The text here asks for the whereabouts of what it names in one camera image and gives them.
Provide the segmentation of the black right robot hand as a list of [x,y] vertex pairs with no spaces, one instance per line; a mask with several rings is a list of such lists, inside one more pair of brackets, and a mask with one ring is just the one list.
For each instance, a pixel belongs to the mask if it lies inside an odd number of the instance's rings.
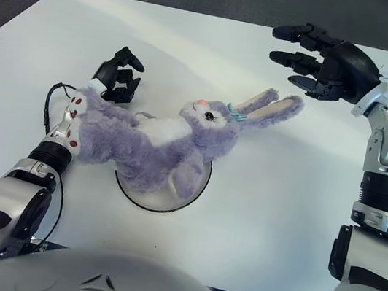
[[377,65],[356,45],[329,36],[326,30],[314,24],[277,26],[273,37],[291,43],[299,43],[309,51],[318,51],[324,58],[318,62],[304,53],[272,51],[269,58],[295,75],[289,82],[305,91],[307,96],[319,101],[343,99],[358,104],[372,90],[379,91],[373,102],[388,106],[387,84],[381,82]]

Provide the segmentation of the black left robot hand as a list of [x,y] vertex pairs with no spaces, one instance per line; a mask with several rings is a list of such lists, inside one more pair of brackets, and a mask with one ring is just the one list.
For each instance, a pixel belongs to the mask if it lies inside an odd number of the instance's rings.
[[101,83],[97,87],[100,97],[116,104],[129,104],[141,81],[141,78],[133,78],[134,69],[139,73],[145,70],[127,46],[116,52],[109,61],[104,61],[92,77],[93,81]]

